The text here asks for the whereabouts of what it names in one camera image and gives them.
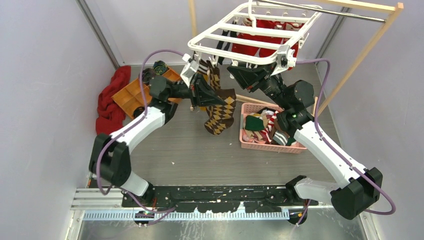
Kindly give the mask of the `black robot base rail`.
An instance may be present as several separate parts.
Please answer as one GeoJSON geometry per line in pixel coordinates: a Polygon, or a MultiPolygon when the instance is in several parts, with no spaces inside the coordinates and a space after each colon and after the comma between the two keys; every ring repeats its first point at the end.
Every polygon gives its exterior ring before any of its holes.
{"type": "Polygon", "coordinates": [[[313,205],[285,185],[150,185],[137,196],[122,189],[124,208],[152,209],[156,213],[276,213],[281,207],[313,205]]]}

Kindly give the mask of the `brown yellow argyle sock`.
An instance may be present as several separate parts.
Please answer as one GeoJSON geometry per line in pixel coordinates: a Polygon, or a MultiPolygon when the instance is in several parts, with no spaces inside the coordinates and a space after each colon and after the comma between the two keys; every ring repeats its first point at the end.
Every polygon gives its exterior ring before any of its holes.
{"type": "Polygon", "coordinates": [[[206,61],[207,64],[207,76],[209,80],[209,85],[214,91],[221,90],[221,76],[220,69],[216,64],[212,64],[210,60],[206,61]]]}

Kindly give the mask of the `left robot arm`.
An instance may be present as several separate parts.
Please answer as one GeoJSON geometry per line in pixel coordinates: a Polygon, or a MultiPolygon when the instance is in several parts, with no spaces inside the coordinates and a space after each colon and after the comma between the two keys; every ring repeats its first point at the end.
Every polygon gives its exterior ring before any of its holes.
{"type": "Polygon", "coordinates": [[[148,190],[151,183],[132,171],[130,154],[148,135],[173,118],[178,104],[172,99],[189,99],[194,107],[225,105],[217,91],[199,73],[192,77],[189,84],[173,82],[161,75],[155,76],[149,83],[151,101],[147,107],[119,130],[98,134],[88,165],[90,172],[98,178],[134,194],[135,202],[141,207],[148,207],[154,197],[148,190]]]}

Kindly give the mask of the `black sock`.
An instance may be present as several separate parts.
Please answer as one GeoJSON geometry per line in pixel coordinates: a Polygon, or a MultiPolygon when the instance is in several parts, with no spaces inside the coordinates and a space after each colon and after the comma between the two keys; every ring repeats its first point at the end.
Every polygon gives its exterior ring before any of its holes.
{"type": "MultiPolygon", "coordinates": [[[[221,33],[221,36],[227,37],[227,36],[229,35],[229,33],[230,33],[230,31],[229,31],[229,30],[223,30],[223,31],[222,31],[222,33],[221,33]]],[[[217,44],[217,46],[216,46],[216,48],[217,48],[218,50],[227,51],[227,50],[230,48],[230,43],[229,43],[229,42],[224,42],[223,40],[219,40],[219,41],[218,41],[218,44],[217,44]]],[[[219,56],[219,57],[218,57],[218,60],[217,60],[217,63],[218,63],[219,65],[222,65],[222,64],[223,64],[224,59],[225,59],[224,57],[219,56]]]]}

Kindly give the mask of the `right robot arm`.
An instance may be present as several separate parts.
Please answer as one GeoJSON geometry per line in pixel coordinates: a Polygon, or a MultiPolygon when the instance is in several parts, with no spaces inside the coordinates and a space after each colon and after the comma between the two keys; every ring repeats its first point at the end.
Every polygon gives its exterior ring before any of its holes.
{"type": "Polygon", "coordinates": [[[276,114],[280,128],[306,147],[328,170],[334,182],[312,180],[299,175],[286,184],[285,198],[291,205],[315,200],[332,205],[336,212],[352,220],[380,198],[383,174],[367,168],[335,145],[307,108],[315,102],[314,87],[298,80],[285,85],[279,74],[272,75],[275,65],[257,68],[229,66],[227,70],[242,89],[261,90],[282,112],[276,114]]]}

